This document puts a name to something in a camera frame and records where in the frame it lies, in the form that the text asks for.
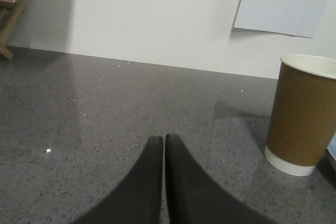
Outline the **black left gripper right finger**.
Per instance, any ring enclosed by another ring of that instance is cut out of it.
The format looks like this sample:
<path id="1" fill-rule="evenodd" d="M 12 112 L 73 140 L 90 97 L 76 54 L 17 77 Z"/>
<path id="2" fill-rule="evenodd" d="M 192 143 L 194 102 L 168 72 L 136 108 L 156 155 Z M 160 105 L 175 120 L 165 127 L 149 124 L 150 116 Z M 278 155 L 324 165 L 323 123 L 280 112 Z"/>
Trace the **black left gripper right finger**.
<path id="1" fill-rule="evenodd" d="M 181 137 L 165 137 L 165 188 L 170 223 L 272 223 L 223 190 Z"/>

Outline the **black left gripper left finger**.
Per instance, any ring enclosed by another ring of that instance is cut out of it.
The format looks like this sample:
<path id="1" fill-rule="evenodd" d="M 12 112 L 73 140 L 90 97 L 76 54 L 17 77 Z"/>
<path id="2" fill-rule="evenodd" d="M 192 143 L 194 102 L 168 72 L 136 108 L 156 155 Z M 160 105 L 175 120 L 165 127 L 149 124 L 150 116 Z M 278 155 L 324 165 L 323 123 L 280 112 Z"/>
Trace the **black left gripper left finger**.
<path id="1" fill-rule="evenodd" d="M 150 136 L 119 185 L 74 223 L 159 223 L 163 138 Z"/>

